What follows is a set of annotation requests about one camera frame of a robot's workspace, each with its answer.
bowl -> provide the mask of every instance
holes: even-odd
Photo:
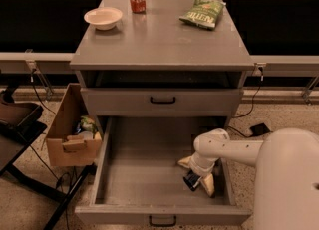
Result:
[[[98,30],[110,30],[122,19],[122,11],[111,7],[100,7],[87,12],[84,20]]]

drawer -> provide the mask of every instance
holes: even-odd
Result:
[[[81,89],[90,115],[232,116],[242,91],[191,89]]]
[[[76,214],[91,224],[242,224],[251,212],[235,205],[225,160],[214,198],[201,186],[190,191],[177,165],[215,127],[208,117],[109,117],[90,204]]]

drawer handle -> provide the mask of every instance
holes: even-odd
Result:
[[[150,102],[157,105],[172,105],[176,102],[176,97],[173,97],[171,101],[156,101],[153,97],[150,97]]]
[[[172,222],[172,223],[168,223],[168,224],[155,224],[155,223],[152,222],[152,217],[149,216],[149,224],[150,224],[150,226],[153,226],[153,227],[172,227],[172,226],[175,226],[175,225],[176,225],[176,221],[177,221],[176,216],[173,216],[173,222]]]

snack bag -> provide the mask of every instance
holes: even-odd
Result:
[[[225,3],[217,0],[194,0],[191,10],[180,16],[179,20],[200,28],[213,30]]]

